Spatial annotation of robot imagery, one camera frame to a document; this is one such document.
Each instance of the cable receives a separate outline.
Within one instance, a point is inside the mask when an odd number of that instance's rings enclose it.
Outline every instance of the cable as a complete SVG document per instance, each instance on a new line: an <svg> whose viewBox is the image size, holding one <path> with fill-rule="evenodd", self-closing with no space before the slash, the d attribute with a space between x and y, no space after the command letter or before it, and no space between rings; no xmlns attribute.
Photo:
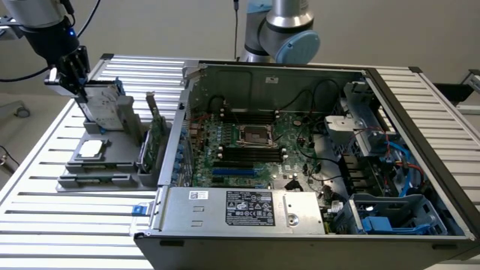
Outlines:
<svg viewBox="0 0 480 270"><path fill-rule="evenodd" d="M405 160L407 162L411 161L411 151L404 149L400 145L397 145L395 142L389 142L388 143L389 146L392 146L395 149L397 149L400 152L404 153L405 155ZM404 197L407 195L407 191L409 189L409 185L411 185L411 174L408 173L407 174L407 177L405 177L405 185L404 185L404 188L401 189L401 193L399 194L399 197Z"/></svg>
<svg viewBox="0 0 480 270"><path fill-rule="evenodd" d="M340 100L340 98L341 98L341 91L340 91L340 85L339 85L339 83L337 83L335 80L332 80L332 79L325 79L325 80L319 81L319 83L316 84L316 87L315 87L315 89L313 89L313 93L312 93L312 106L311 106L311 109L312 109L312 110L313 110L313 108L315 108L315 93L316 93L316 90L317 90L319 86L320 86L323 83L327 83L327 82L331 82L331 83L335 84L335 87L337 88L337 92L339 92L339 100Z"/></svg>
<svg viewBox="0 0 480 270"><path fill-rule="evenodd" d="M45 67L44 69L39 70L37 72L35 72L33 74L31 75L27 75L27 76L23 76L23 77L19 77L19 78L15 78L15 79L0 79L0 83L15 83L15 82L20 82L23 80L28 80L36 76L39 76L41 73L44 73L45 71L48 71L48 67Z"/></svg>
<svg viewBox="0 0 480 270"><path fill-rule="evenodd" d="M237 39L239 39L239 11L235 10L235 48L233 48L233 59L237 59Z"/></svg>
<svg viewBox="0 0 480 270"><path fill-rule="evenodd" d="M319 181L319 182L327 182L327 181L333 180L333 179L340 178L340 177L343 177L343 176L341 176L341 175L337 175L337 176L329 177L329 178L327 178L327 179L316 179L316 178L313 177L313 175L312 175L312 179L313 179L315 181Z"/></svg>
<svg viewBox="0 0 480 270"><path fill-rule="evenodd" d="M211 111L211 106L212 106L212 101L216 99L216 98L221 98L224 101L225 101L225 97L220 94L215 94L209 100L208 100L208 106L207 106L207 112Z"/></svg>
<svg viewBox="0 0 480 270"><path fill-rule="evenodd" d="M72 28L73 28L73 26L75 26L75 24L76 24L76 17L75 17L75 15L73 14L71 14L71 16L72 16Z"/></svg>
<svg viewBox="0 0 480 270"><path fill-rule="evenodd" d="M404 163L401 161L397 161L395 164L397 166L400 166L400 167L404 166ZM425 183L425 176L424 176L423 169L420 168L420 166L417 166L417 165L415 165L412 163L407 163L407 166L419 171L419 173L420 173L420 185L423 185Z"/></svg>
<svg viewBox="0 0 480 270"><path fill-rule="evenodd" d="M335 161L333 159L325 159L325 158L323 158L323 157L313 157L313 156L307 155L307 154L301 151L301 147L300 147L300 145L299 145L299 138L300 138L300 134L301 134L301 132L304 131L305 127L308 127L308 125L304 125L303 128L299 130L299 134L297 134L297 138L296 138L296 146L297 146L297 150L299 150L300 154L301 154L304 157L309 158L309 159L313 159L313 160L325 160L325 161L329 161L329 162L335 163L336 165L339 165L339 162Z"/></svg>
<svg viewBox="0 0 480 270"><path fill-rule="evenodd" d="M93 10L92 12L89 13L88 15L88 19L85 21L85 24L83 25L79 33L77 33L77 37L81 36L83 32L85 31L87 27L88 27L88 24L91 24L91 21L93 19L93 15L97 11L97 8L99 8L99 5L100 5L100 1L101 0L97 0L96 4L95 4L95 7L93 7ZM13 78L13 79L0 79L0 83L15 83L15 82L20 82L23 80L28 80L28 79L32 79L33 77L39 76L41 73L44 73L45 71L48 71L49 67L45 67L43 68L41 70L39 70L37 72L32 73L31 75L27 75L27 76L23 76L23 77L19 77L19 78Z"/></svg>
<svg viewBox="0 0 480 270"><path fill-rule="evenodd" d="M277 140L280 140L280 138L284 136L285 132L273 140L273 142L276 142Z"/></svg>
<svg viewBox="0 0 480 270"><path fill-rule="evenodd" d="M233 0L233 10L235 10L235 48L233 48L233 59L237 61L239 0Z"/></svg>
<svg viewBox="0 0 480 270"><path fill-rule="evenodd" d="M279 111L281 111L281 110L285 109L288 106L291 106L291 105L293 104L293 102L296 102L296 100L299 99L300 95L301 95L304 92L308 92L308 93L312 95L311 90L303 89L303 90L299 92L297 96L293 98L293 100L292 100L291 102L288 102L288 104L287 104L285 106L283 106L283 107L279 109Z"/></svg>
<svg viewBox="0 0 480 270"><path fill-rule="evenodd" d="M12 155L9 154L8 150L5 147L3 147L0 145L0 148L3 149L3 151L5 152L5 154L9 156L9 158L12 159L12 161L16 163L16 165L20 167L20 163L16 161L16 159L12 157Z"/></svg>
<svg viewBox="0 0 480 270"><path fill-rule="evenodd" d="M92 12L88 15L88 19L85 21L85 24L83 25L80 31L77 32L77 35L76 35L77 37L81 36L83 32L87 30L88 25L91 24L91 21L93 19L93 15L97 12L97 9L99 9L99 6L100 6L100 2L101 2L101 0L97 0L97 2L95 3L95 6L93 6L93 9L92 9Z"/></svg>

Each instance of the label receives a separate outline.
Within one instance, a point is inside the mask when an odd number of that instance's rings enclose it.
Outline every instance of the label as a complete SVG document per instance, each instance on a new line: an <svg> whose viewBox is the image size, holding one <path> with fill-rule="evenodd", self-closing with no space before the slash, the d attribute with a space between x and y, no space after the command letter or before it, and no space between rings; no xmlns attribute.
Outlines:
<svg viewBox="0 0 480 270"><path fill-rule="evenodd" d="M188 194L189 200L208 200L208 191L191 191Z"/></svg>
<svg viewBox="0 0 480 270"><path fill-rule="evenodd" d="M279 83L279 77L265 77L265 83Z"/></svg>
<svg viewBox="0 0 480 270"><path fill-rule="evenodd" d="M229 226L275 226L272 193L227 191L225 223Z"/></svg>

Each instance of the blue tab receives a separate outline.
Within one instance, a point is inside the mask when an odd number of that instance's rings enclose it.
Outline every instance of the blue tab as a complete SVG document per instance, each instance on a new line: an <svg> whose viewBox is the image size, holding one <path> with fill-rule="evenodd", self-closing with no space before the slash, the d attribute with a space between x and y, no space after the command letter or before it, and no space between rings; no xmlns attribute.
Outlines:
<svg viewBox="0 0 480 270"><path fill-rule="evenodd" d="M132 217L144 217L147 215L147 206L135 205L132 208Z"/></svg>

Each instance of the black cable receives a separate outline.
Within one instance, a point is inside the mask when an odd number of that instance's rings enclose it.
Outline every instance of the black cable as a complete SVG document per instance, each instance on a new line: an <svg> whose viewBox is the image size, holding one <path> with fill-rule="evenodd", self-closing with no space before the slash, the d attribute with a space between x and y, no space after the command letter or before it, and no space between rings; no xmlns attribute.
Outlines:
<svg viewBox="0 0 480 270"><path fill-rule="evenodd" d="M101 2L101 0L97 0L97 2L95 3L95 6L93 6L93 9L92 9L92 12L88 15L88 19L85 21L85 24L83 25L80 31L77 32L77 35L76 35L77 37L81 36L83 32L85 31L85 29L88 27L88 25L91 24L91 21L93 19L93 15L97 12L97 9L99 9L99 6L100 6L100 2Z"/></svg>
<svg viewBox="0 0 480 270"><path fill-rule="evenodd" d="M239 11L235 10L235 48L233 48L233 59L237 59L237 39L239 39Z"/></svg>
<svg viewBox="0 0 480 270"><path fill-rule="evenodd" d="M303 89L299 94L296 95L296 97L293 98L293 100L291 102L288 102L288 104L283 107L279 108L279 111L281 111L283 109L285 109L288 106L291 106L293 104L293 102L296 102L296 100L299 99L300 95L304 93L304 92L308 92L311 95L312 95L312 92L311 90L308 89Z"/></svg>
<svg viewBox="0 0 480 270"><path fill-rule="evenodd" d="M87 19L87 22L85 24L83 25L79 33L77 33L77 37L81 36L83 32L85 31L87 29L87 26L88 24L91 24L91 21L92 21L92 18L93 18L93 15L97 11L97 8L99 8L99 5L100 5L100 1L101 0L97 0L96 4L95 4L95 7L93 7L93 10L92 12L89 13L88 15L88 19ZM23 76L23 77L19 77L19 78L13 78L13 79L0 79L0 83L15 83L15 82L20 82L23 80L28 80L36 76L39 76L41 73L44 73L45 71L48 71L49 67L45 67L43 68L41 70L39 70L37 72L32 73L31 75L27 75L27 76Z"/></svg>
<svg viewBox="0 0 480 270"><path fill-rule="evenodd" d="M341 98L341 91L340 91L340 85L339 83L333 80L333 79L324 79L321 81L319 81L319 83L316 84L315 86L315 89L313 89L313 93L312 93L312 106L311 106L311 109L313 110L315 108L315 93L316 93L316 90L319 88L319 86L323 84L323 83L327 83L327 82L331 82L335 84L335 87L337 88L337 92L339 92L339 98Z"/></svg>
<svg viewBox="0 0 480 270"><path fill-rule="evenodd" d="M283 133L275 140L273 142L276 142L277 140L280 140L280 138L284 136L285 133Z"/></svg>
<svg viewBox="0 0 480 270"><path fill-rule="evenodd" d="M20 82L21 80L28 80L29 78L33 78L36 76L39 76L41 73L44 73L45 71L48 71L48 67L45 67L44 69L39 70L37 72L35 72L31 75L23 76L20 78L15 78L15 79L0 79L0 83L15 83L15 82Z"/></svg>
<svg viewBox="0 0 480 270"><path fill-rule="evenodd" d="M233 59L237 59L237 39L239 39L239 0L233 0L233 10L235 10L235 48L233 48Z"/></svg>
<svg viewBox="0 0 480 270"><path fill-rule="evenodd" d="M72 16L72 28L73 28L73 26L75 26L75 24L76 24L76 17L75 17L75 15L73 14L71 14L71 16Z"/></svg>
<svg viewBox="0 0 480 270"><path fill-rule="evenodd" d="M216 98L221 98L224 101L225 101L225 97L220 94L215 94L209 100L208 100L208 106L207 106L207 112L211 111L211 106L212 106L212 101L216 99Z"/></svg>
<svg viewBox="0 0 480 270"><path fill-rule="evenodd" d="M1 145L0 145L0 148L3 149L3 151L5 152L5 154L9 156L9 158L12 159L12 161L16 163L16 165L20 166L20 163L15 160L15 158L13 158L12 155L9 154L7 148L3 147Z"/></svg>
<svg viewBox="0 0 480 270"><path fill-rule="evenodd" d="M341 175L337 175L337 176L329 177L329 178L327 178L327 179L317 179L317 178L313 177L313 175L311 175L311 178L312 178L315 181L319 181L319 182L327 182L327 181L333 180L333 179L340 178L340 177L343 177L343 176L341 176Z"/></svg>
<svg viewBox="0 0 480 270"><path fill-rule="evenodd" d="M335 161L333 159L325 159L324 157L313 157L313 156L307 155L307 154L304 153L304 151L301 151L301 147L300 147L300 145L299 145L299 138L300 138L301 132L304 131L305 127L308 127L308 125L304 125L303 128L300 129L299 134L297 134L297 138L296 138L296 142L295 142L300 154L301 154L304 157L309 158L309 159L313 159L313 160L325 160L325 161L329 161L329 162L335 163L336 165L339 165L339 162Z"/></svg>

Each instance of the green circuit board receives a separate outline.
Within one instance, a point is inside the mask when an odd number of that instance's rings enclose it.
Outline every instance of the green circuit board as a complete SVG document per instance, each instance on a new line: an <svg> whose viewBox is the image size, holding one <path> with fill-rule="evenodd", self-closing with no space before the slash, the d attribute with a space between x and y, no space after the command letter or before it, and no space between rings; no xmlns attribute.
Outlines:
<svg viewBox="0 0 480 270"><path fill-rule="evenodd" d="M303 174L303 166L308 168L315 164L315 160L301 155L297 137L305 139L301 151L315 157L315 149L308 147L308 128L301 123L304 116L295 113L281 113L280 118L269 125L272 127L273 148L285 148L288 158L280 162L253 162L255 176L228 176L224 175L223 181L215 181L212 174L213 163L219 161L217 149L224 147L241 147L239 145L240 130L239 126L261 126L249 124L227 124L213 115L195 123L196 138L192 140L195 155L193 182L195 187L249 187L249 188L281 188L297 174L299 180L307 181Z"/></svg>

